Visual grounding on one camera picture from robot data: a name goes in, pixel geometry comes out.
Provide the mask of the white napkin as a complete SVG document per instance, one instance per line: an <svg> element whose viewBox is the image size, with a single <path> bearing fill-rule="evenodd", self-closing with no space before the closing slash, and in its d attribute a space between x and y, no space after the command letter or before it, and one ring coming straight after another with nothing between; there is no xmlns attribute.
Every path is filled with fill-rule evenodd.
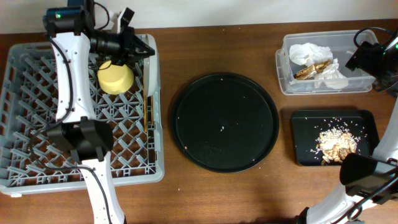
<svg viewBox="0 0 398 224"><path fill-rule="evenodd" d="M322 47L312 43L294 44L290 46L289 58L297 65L309 67L316 63L333 60L333 54L329 47Z"/></svg>
<svg viewBox="0 0 398 224"><path fill-rule="evenodd" d="M343 89L349 84L347 78L338 70L338 59L335 58L333 62L326 66L326 68L319 74L315 75L315 88L320 88L323 84L327 88Z"/></svg>

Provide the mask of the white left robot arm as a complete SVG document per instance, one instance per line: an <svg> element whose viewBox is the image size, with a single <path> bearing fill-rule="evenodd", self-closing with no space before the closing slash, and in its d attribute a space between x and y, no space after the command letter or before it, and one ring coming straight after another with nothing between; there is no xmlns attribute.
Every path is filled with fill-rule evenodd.
<svg viewBox="0 0 398 224"><path fill-rule="evenodd" d="M113 131L111 126L96 119L91 102L88 78L90 52L105 54L110 60L98 70L109 75L112 90L102 85L109 94L127 91L130 63L144 62L143 100L159 89L159 53L155 39L147 34L144 39L135 35L132 27L117 33L102 30L62 29L48 33L55 53L58 78L58 108L56 122L40 130L56 145L66 150L77 162L86 182L95 223L125 223L111 176Z"/></svg>

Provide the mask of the wooden chopstick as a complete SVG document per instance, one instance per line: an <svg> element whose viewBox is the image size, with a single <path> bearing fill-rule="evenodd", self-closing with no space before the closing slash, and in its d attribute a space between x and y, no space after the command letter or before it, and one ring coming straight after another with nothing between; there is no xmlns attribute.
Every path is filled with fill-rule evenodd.
<svg viewBox="0 0 398 224"><path fill-rule="evenodd" d="M150 97L150 105L151 105L151 109L150 109L150 121L151 121L151 125L153 128L155 128L155 102L154 102L154 96Z"/></svg>
<svg viewBox="0 0 398 224"><path fill-rule="evenodd" d="M148 130L148 124L147 124L147 95L145 89L143 90L143 99L144 99L144 104L143 104L143 109L144 109L144 132L147 133Z"/></svg>

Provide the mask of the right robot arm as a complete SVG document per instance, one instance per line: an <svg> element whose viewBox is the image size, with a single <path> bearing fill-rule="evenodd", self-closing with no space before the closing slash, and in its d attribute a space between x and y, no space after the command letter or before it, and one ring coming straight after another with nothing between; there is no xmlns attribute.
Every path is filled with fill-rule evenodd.
<svg viewBox="0 0 398 224"><path fill-rule="evenodd" d="M346 68L373 76L376 91L397 92L397 31L383 44L362 42ZM367 208L397 200L397 109L372 156L349 154L340 169L340 183L322 202L305 208L294 223L354 223Z"/></svg>

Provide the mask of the yellow bowl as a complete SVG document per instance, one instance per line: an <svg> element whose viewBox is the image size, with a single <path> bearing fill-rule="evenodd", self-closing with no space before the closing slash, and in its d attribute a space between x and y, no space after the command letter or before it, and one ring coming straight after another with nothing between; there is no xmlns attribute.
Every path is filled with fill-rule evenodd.
<svg viewBox="0 0 398 224"><path fill-rule="evenodd" d="M124 93L134 83L134 74L127 65L113 65L110 60L99 67L97 76L100 88L110 95Z"/></svg>

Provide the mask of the gold coffee sachet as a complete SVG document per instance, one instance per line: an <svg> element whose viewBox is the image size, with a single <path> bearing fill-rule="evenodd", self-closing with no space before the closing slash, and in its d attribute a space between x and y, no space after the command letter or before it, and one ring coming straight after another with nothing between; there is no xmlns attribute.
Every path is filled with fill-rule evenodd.
<svg viewBox="0 0 398 224"><path fill-rule="evenodd" d="M294 74L294 78L296 80L308 80L313 76L322 73L329 64L331 64L331 60L316 63Z"/></svg>

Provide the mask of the food scraps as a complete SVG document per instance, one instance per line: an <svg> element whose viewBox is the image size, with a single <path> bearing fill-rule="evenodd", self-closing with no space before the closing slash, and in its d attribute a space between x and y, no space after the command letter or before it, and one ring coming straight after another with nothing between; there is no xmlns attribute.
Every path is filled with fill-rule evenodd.
<svg viewBox="0 0 398 224"><path fill-rule="evenodd" d="M309 149L321 166L342 164L349 154L361 152L359 144L367 134L353 120L342 118L323 118L316 131L315 146Z"/></svg>

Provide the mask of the white plate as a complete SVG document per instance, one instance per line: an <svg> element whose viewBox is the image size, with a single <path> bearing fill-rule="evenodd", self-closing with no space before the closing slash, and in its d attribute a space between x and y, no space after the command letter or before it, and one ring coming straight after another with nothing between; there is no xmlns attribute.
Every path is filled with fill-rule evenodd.
<svg viewBox="0 0 398 224"><path fill-rule="evenodd" d="M147 98L154 94L157 87L158 64L157 55L144 59L144 93Z"/></svg>

